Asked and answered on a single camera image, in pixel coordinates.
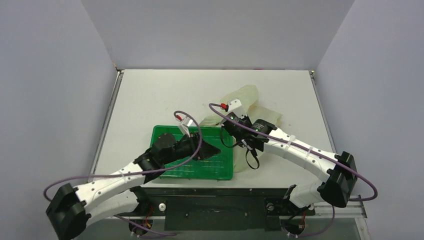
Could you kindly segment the translucent pale green plastic bag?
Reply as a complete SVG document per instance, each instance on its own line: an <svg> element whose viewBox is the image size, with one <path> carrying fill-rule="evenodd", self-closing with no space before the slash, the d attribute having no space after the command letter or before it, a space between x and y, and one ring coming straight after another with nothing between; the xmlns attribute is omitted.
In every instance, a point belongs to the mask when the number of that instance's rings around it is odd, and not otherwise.
<svg viewBox="0 0 424 240"><path fill-rule="evenodd" d="M257 119L265 120L279 127L282 124L282 114L274 110L268 109L259 102L260 95L256 85L245 85L238 90L235 90L221 97L216 103L227 103L231 100L241 100L242 106L247 110L247 114L252 122ZM233 150L233 172L240 173L249 168L257 167L257 163L251 154L245 157L246 149L236 146Z"/></svg>

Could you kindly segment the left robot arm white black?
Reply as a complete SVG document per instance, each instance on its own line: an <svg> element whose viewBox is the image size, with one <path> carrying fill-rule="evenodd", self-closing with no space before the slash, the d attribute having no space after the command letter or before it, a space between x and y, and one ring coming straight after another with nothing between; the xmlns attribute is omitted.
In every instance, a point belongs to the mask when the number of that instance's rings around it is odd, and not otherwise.
<svg viewBox="0 0 424 240"><path fill-rule="evenodd" d="M161 134L142 155L116 172L96 175L85 184L59 187L49 200L46 215L60 240L72 240L88 225L114 215L143 215L149 210L149 201L141 185L158 178L166 164L180 159L205 160L220 153L200 132L184 135L179 141L171 133Z"/></svg>

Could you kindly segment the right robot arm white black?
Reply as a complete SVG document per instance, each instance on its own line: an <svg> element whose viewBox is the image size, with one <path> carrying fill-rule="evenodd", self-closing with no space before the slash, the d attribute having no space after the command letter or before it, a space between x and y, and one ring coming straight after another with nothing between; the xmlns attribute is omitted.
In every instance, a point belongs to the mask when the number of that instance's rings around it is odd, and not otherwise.
<svg viewBox="0 0 424 240"><path fill-rule="evenodd" d="M228 117L222 122L223 129L252 156L256 156L257 152L276 155L317 177L309 185L290 186L282 199L282 207L287 213L294 214L301 208L320 202L338 208L347 206L358 180L353 174L357 168L352 154L346 151L336 154L318 149L263 119L251 123L248 117L240 119L233 113Z"/></svg>

